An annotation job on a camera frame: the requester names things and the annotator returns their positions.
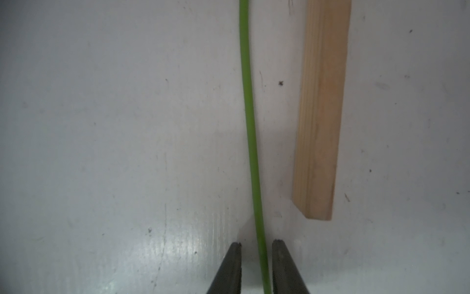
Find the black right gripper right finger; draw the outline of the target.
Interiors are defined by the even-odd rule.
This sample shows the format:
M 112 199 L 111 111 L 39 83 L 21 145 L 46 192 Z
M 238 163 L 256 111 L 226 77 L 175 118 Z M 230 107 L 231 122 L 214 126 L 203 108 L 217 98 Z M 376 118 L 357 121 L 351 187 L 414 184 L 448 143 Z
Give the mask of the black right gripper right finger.
M 274 294 L 310 293 L 283 240 L 272 243 L 272 280 Z

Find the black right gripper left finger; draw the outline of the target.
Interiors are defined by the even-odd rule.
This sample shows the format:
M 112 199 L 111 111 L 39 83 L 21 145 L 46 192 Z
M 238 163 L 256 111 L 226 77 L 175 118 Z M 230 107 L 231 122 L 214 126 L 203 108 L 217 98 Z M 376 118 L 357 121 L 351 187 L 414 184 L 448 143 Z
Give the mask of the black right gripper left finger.
M 209 287 L 207 294 L 240 294 L 242 279 L 242 245 L 233 242 Z

